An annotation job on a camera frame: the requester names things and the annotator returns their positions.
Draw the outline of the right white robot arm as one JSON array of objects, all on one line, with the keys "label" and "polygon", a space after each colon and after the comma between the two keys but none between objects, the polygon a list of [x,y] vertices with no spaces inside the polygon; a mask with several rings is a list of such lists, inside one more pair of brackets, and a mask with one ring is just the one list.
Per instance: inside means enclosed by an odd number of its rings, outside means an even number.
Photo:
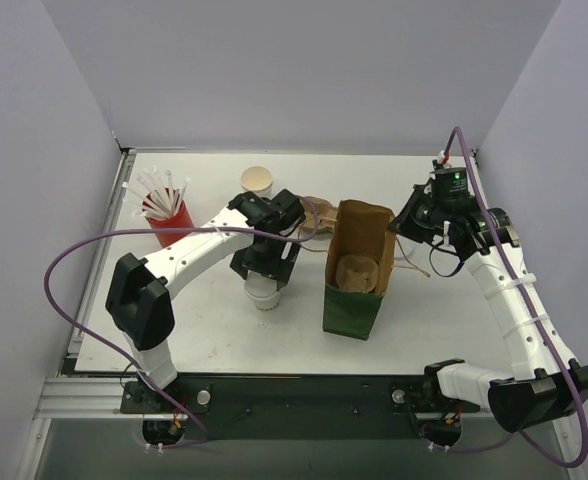
[{"label": "right white robot arm", "polygon": [[457,267],[477,281],[510,356],[509,373],[462,360],[428,366],[438,396],[490,410],[511,433],[569,416],[588,399],[588,365],[578,362],[542,306],[508,214],[481,211],[465,168],[439,167],[414,185],[388,228],[458,258]]}]

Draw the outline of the brown pulp cup carrier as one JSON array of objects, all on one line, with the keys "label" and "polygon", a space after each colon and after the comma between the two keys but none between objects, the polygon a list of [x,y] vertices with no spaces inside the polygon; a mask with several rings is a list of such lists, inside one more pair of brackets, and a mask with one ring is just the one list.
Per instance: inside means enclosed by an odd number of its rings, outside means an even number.
[{"label": "brown pulp cup carrier", "polygon": [[376,288],[378,273],[378,263],[373,259],[349,254],[339,259],[335,280],[341,291],[369,294]]}]

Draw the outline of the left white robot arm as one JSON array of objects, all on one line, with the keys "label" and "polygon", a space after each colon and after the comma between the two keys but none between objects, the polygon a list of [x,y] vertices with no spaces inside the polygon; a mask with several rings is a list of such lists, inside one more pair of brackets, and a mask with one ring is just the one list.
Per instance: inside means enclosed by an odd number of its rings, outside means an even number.
[{"label": "left white robot arm", "polygon": [[178,402],[178,372],[168,338],[175,326],[173,299],[191,281],[229,258],[260,310],[275,308],[288,284],[300,244],[291,235],[305,219],[298,196],[287,189],[267,199],[236,195],[207,224],[143,258],[131,253],[115,265],[106,310],[123,333],[146,384],[144,400],[157,411]]}]

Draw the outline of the green paper takeout bag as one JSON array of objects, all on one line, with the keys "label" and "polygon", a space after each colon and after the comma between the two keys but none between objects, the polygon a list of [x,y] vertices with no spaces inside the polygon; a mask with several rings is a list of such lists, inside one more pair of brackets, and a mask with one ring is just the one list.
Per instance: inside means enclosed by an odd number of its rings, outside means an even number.
[{"label": "green paper takeout bag", "polygon": [[309,197],[301,233],[331,237],[326,251],[322,328],[366,341],[374,327],[394,269],[398,239],[387,207],[360,200],[338,206]]}]

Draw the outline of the white paper coffee cup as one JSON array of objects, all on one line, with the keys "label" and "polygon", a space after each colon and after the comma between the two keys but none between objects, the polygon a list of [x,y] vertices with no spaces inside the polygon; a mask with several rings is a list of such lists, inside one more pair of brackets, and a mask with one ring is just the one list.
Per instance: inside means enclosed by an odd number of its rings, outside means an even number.
[{"label": "white paper coffee cup", "polygon": [[280,291],[276,280],[249,272],[244,289],[254,306],[261,311],[272,310],[279,304]]}]

